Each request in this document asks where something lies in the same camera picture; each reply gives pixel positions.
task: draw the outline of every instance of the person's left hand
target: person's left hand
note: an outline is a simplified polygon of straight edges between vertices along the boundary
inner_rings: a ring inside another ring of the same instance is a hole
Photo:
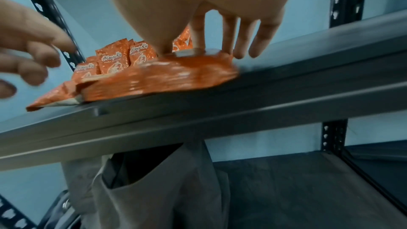
[[[40,13],[10,0],[0,0],[0,73],[18,74],[29,85],[40,85],[48,76],[46,67],[61,65],[55,47],[69,53],[76,51],[70,37]],[[27,52],[33,59],[7,50]],[[16,91],[14,85],[0,79],[0,99],[11,97]]]

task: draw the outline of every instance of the lower shelf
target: lower shelf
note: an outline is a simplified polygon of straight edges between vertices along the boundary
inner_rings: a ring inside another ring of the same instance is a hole
[[[407,228],[407,217],[323,152],[217,162],[231,188],[229,228]]]

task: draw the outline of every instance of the shelving unit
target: shelving unit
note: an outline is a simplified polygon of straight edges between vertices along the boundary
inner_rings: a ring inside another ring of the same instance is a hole
[[[229,227],[406,228],[399,195],[344,146],[347,118],[407,109],[407,11],[360,21],[363,3],[332,0],[331,29],[273,44],[220,87],[1,123],[0,170],[322,123],[321,151],[215,163],[229,175]],[[293,56],[295,63],[271,65]]]

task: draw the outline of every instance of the hand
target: hand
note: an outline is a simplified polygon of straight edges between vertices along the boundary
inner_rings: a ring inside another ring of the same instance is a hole
[[[29,85],[40,85],[48,76],[46,67],[61,65],[55,47],[75,52],[70,37],[40,13],[10,0],[0,0],[0,73],[19,74]],[[33,59],[7,50],[27,52]],[[11,97],[16,91],[14,85],[0,79],[0,98]]]
[[[270,44],[280,26],[287,0],[113,0],[121,14],[158,54],[172,51],[171,42],[189,23],[194,47],[205,48],[204,23],[207,11],[223,17],[222,50],[243,58],[257,20],[259,30],[249,54],[257,57]],[[239,33],[234,45],[237,20]]]

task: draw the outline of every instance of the shelf surface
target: shelf surface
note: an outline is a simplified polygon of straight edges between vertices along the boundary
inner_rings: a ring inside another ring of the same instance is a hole
[[[29,113],[0,123],[0,170],[407,109],[406,42],[401,11],[272,44],[216,88]]]
[[[407,217],[334,155],[215,163],[229,176],[229,228],[407,228]]]

